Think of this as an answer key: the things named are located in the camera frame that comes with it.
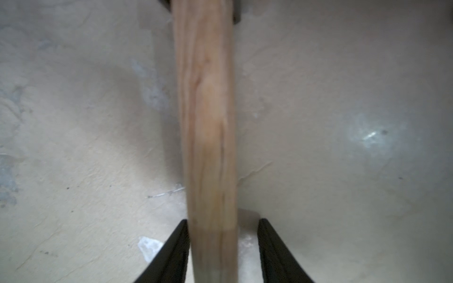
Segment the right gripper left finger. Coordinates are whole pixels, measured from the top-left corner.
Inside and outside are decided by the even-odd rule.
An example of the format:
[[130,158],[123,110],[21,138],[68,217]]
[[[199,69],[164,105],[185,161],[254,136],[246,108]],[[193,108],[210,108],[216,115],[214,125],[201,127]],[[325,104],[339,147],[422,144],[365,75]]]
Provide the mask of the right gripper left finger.
[[183,219],[135,283],[184,283],[189,249],[188,221]]

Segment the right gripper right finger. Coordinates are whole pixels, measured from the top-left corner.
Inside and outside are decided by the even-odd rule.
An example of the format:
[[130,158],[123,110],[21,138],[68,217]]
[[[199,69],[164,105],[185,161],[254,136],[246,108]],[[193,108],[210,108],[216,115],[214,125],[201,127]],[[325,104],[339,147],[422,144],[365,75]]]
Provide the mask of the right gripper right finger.
[[314,283],[265,218],[259,220],[257,237],[264,283]]

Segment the wooden handled hoe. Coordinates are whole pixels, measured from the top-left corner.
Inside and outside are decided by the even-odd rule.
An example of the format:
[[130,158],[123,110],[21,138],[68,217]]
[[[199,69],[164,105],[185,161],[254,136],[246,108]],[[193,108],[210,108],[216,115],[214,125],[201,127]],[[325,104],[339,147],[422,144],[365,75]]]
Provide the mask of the wooden handled hoe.
[[194,280],[238,281],[234,2],[165,1],[173,17]]

